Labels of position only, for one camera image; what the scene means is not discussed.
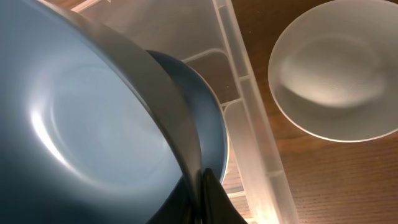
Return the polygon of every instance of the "plastic container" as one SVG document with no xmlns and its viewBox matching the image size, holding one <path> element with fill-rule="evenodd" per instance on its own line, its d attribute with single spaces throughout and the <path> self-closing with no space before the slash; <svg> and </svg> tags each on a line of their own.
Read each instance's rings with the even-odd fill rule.
<svg viewBox="0 0 398 224">
<path fill-rule="evenodd" d="M 102 0 L 84 4 L 88 7 L 77 11 L 85 17 L 112 27 L 144 49 L 184 61 L 210 84 L 224 108 L 231 155 L 234 151 L 243 183 L 243 189 L 236 187 L 227 193 L 233 203 L 246 197 L 250 213 L 244 218 L 257 223 L 298 223 L 231 1 Z M 235 163 L 228 165 L 227 172 L 233 169 L 238 173 Z"/>
</svg>

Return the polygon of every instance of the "wooden surface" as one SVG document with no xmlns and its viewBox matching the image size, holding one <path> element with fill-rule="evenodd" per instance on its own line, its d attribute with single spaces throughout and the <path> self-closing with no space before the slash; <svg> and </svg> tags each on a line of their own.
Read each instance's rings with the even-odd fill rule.
<svg viewBox="0 0 398 224">
<path fill-rule="evenodd" d="M 46 1 L 64 7 L 65 9 L 73 9 L 75 6 L 79 5 L 85 0 L 46 0 Z"/>
<path fill-rule="evenodd" d="M 324 0 L 232 0 L 300 223 L 398 223 L 398 133 L 362 143 L 299 130 L 276 107 L 268 60 L 282 31 Z"/>
</svg>

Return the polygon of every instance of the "dish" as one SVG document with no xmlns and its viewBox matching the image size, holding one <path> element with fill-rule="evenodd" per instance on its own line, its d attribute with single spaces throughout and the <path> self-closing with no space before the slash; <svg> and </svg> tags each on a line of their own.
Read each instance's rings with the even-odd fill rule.
<svg viewBox="0 0 398 224">
<path fill-rule="evenodd" d="M 389 1 L 331 1 L 280 35 L 269 86 L 283 114 L 316 137 L 381 138 L 398 129 L 396 21 Z"/>
</svg>

